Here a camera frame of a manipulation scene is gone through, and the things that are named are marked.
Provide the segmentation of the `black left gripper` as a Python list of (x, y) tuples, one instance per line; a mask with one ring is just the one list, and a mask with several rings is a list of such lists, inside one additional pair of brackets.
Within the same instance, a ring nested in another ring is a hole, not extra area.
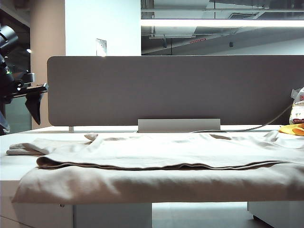
[[(40, 104), (43, 93), (48, 91), (48, 84), (33, 85), (35, 74), (30, 72), (19, 72), (5, 75), (0, 80), (0, 101), (4, 104), (10, 104), (12, 99), (25, 97), (25, 106), (32, 118), (38, 125), (41, 125)], [(10, 126), (5, 119), (4, 104), (0, 105), (0, 134), (10, 132)]]

